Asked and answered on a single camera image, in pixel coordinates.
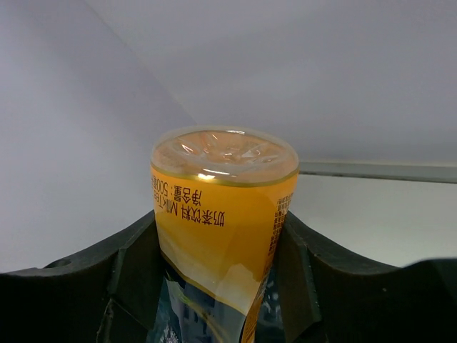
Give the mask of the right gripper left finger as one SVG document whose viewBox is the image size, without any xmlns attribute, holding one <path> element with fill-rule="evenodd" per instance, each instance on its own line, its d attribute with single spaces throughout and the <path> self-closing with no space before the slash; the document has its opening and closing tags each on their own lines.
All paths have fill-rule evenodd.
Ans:
<svg viewBox="0 0 457 343">
<path fill-rule="evenodd" d="M 154 213 L 44 268 L 1 274 L 2 342 L 145 342 L 163 261 Z"/>
</svg>

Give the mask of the orange juice bottle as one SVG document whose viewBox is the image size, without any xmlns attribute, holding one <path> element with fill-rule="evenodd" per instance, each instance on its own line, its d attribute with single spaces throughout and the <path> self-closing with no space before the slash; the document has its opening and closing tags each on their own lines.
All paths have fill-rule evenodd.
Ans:
<svg viewBox="0 0 457 343">
<path fill-rule="evenodd" d="M 253 342 L 298 155 L 252 129 L 190 126 L 151 153 L 154 215 L 179 342 Z"/>
</svg>

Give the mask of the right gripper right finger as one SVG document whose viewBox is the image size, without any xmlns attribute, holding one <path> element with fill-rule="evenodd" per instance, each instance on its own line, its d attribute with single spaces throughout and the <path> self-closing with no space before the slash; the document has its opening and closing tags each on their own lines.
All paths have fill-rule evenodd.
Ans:
<svg viewBox="0 0 457 343">
<path fill-rule="evenodd" d="M 394 267 L 287 214 L 276 253 L 287 342 L 454 342 L 456 260 Z"/>
</svg>

